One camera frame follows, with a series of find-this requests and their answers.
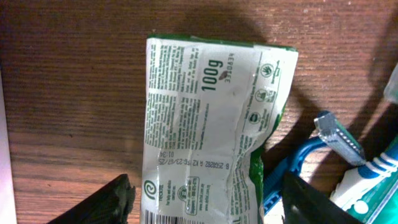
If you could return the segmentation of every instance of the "barcode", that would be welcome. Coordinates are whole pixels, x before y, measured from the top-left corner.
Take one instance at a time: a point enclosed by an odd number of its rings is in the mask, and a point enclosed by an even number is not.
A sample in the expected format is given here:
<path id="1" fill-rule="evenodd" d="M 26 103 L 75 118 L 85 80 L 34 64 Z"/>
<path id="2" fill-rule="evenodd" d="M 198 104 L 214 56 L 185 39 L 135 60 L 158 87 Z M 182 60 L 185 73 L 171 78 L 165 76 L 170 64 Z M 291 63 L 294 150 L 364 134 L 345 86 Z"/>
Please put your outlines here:
<path id="1" fill-rule="evenodd" d="M 205 224 L 205 222 L 187 220 L 184 217 L 159 215 L 145 210 L 145 224 Z"/>

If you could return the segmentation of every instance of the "green stripe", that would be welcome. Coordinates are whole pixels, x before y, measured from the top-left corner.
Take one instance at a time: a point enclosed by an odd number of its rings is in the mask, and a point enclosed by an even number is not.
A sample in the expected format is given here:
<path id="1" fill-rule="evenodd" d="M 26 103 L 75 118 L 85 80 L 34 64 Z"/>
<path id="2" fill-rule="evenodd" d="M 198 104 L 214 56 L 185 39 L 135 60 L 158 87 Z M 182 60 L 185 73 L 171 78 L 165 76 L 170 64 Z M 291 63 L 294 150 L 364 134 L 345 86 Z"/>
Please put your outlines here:
<path id="1" fill-rule="evenodd" d="M 288 46 L 258 44 L 255 42 L 238 42 L 238 41 L 229 41 L 229 40 L 204 39 L 204 38 L 200 38 L 200 37 L 194 37 L 194 36 L 183 35 L 183 34 L 149 34 L 148 38 L 159 38 L 159 39 L 167 39 L 167 40 L 182 40 L 182 41 L 190 41 L 190 42 L 201 42 L 201 43 L 207 43 L 207 44 L 233 45 L 233 46 L 239 46 L 239 47 L 254 47 L 255 45 L 260 45 L 260 46 L 266 46 L 266 47 L 277 47 L 280 49 L 285 49 L 287 51 L 297 52 L 296 48 L 288 47 Z"/>

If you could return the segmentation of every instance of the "wooden surface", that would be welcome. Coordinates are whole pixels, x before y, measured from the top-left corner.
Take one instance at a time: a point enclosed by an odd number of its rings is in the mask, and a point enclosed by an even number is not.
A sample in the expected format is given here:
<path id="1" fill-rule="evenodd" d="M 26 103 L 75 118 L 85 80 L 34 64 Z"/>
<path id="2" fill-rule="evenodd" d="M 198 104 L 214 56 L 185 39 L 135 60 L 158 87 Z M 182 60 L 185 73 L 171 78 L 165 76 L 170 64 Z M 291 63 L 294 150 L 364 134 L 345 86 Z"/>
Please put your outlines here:
<path id="1" fill-rule="evenodd" d="M 291 45 L 299 59 L 266 172 L 335 112 L 372 157 L 396 131 L 382 89 L 398 61 L 398 2 L 0 1 L 0 56 L 19 223 L 47 222 L 121 173 L 138 186 L 151 33 Z M 302 177 L 330 193 L 347 163 L 325 149 Z M 280 204 L 266 217 L 280 222 Z"/>

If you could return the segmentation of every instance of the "brand logo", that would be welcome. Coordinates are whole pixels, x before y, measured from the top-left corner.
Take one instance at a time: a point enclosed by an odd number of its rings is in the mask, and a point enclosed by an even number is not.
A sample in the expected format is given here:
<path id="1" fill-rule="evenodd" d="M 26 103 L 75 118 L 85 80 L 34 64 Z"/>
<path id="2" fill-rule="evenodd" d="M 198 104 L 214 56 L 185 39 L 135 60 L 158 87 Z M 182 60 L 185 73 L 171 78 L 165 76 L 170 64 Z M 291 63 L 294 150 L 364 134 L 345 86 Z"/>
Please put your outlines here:
<path id="1" fill-rule="evenodd" d="M 271 64 L 267 63 L 261 67 L 261 75 L 264 78 L 268 78 L 272 75 L 272 72 L 274 71 L 274 66 Z"/>
<path id="2" fill-rule="evenodd" d="M 186 186 L 180 187 L 177 192 L 177 195 L 181 201 L 183 202 L 187 201 L 187 187 Z"/>
<path id="3" fill-rule="evenodd" d="M 156 186 L 150 180 L 145 180 L 144 182 L 144 192 L 152 200 L 155 200 L 154 195 L 156 194 Z"/>
<path id="4" fill-rule="evenodd" d="M 249 122 L 251 124 L 257 124 L 260 121 L 260 114 L 257 112 L 253 112 L 249 117 Z"/>

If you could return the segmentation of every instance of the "soap wrapper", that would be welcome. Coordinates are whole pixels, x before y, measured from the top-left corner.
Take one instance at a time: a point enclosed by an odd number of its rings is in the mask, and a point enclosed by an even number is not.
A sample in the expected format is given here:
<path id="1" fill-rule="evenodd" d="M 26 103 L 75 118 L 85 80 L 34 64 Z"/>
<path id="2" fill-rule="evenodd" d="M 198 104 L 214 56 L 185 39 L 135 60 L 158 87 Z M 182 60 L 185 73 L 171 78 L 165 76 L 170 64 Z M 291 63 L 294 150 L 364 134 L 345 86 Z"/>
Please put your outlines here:
<path id="1" fill-rule="evenodd" d="M 297 51 L 153 35 L 146 55 L 140 224 L 261 223 L 261 146 Z"/>

